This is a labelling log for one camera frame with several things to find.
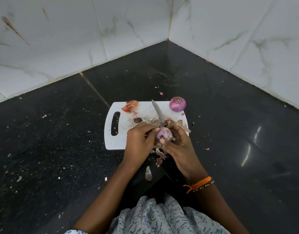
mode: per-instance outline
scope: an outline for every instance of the forearm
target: forearm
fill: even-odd
[[[208,177],[206,170],[200,166],[198,170],[191,171],[187,178],[191,185]],[[215,184],[194,193],[203,212],[211,219],[220,223],[231,234],[248,234],[249,232],[237,219],[227,205]]]
[[[114,218],[122,195],[137,169],[121,163],[96,200],[77,221],[74,229],[104,234]]]

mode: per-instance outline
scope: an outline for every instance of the left hand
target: left hand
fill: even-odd
[[[158,131],[159,128],[155,128],[154,125],[146,122],[142,122],[128,130],[127,144],[122,162],[137,171],[150,154]]]

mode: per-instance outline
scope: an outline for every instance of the cutting board handle hole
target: cutting board handle hole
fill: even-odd
[[[120,112],[115,112],[113,116],[113,120],[111,122],[111,135],[116,136],[118,135],[118,121],[120,117]]]

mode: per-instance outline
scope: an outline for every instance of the red onion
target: red onion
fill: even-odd
[[[157,133],[156,138],[160,139],[161,137],[163,137],[164,139],[167,139],[169,141],[172,141],[174,138],[171,130],[169,130],[167,127],[163,127]]]
[[[184,98],[174,97],[170,100],[169,107],[174,112],[181,112],[186,107],[186,102]]]

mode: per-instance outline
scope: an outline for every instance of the hand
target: hand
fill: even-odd
[[[163,149],[173,157],[183,176],[191,184],[195,184],[208,177],[207,172],[202,167],[195,154],[191,139],[188,137],[183,128],[175,124],[167,127],[171,129],[171,132],[175,137],[175,142],[172,143],[163,138],[159,141],[163,144]]]
[[[159,131],[159,128],[155,127],[142,122],[128,130],[127,144],[122,162],[128,164],[131,169],[137,171],[150,154],[154,146],[155,137]]]

